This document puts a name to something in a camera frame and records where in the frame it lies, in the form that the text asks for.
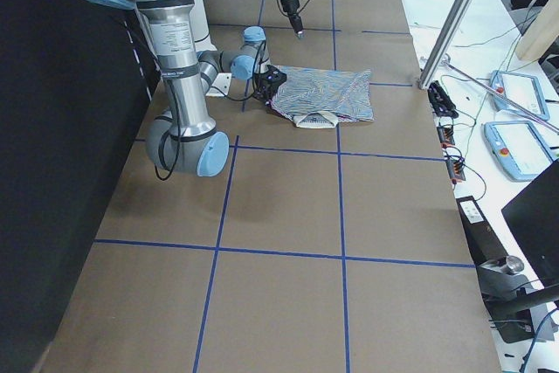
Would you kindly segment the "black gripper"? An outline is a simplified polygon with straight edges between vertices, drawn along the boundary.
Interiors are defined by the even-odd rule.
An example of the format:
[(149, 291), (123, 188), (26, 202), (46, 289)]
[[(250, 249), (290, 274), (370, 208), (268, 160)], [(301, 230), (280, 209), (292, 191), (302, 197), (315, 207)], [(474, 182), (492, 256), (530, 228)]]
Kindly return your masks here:
[(287, 75), (278, 67), (268, 65), (266, 72), (254, 75), (254, 81), (254, 97), (260, 101), (272, 101), (280, 86), (286, 83)]
[(297, 38), (303, 38), (303, 23), (300, 17), (300, 0), (279, 0), (281, 9), (288, 17)]

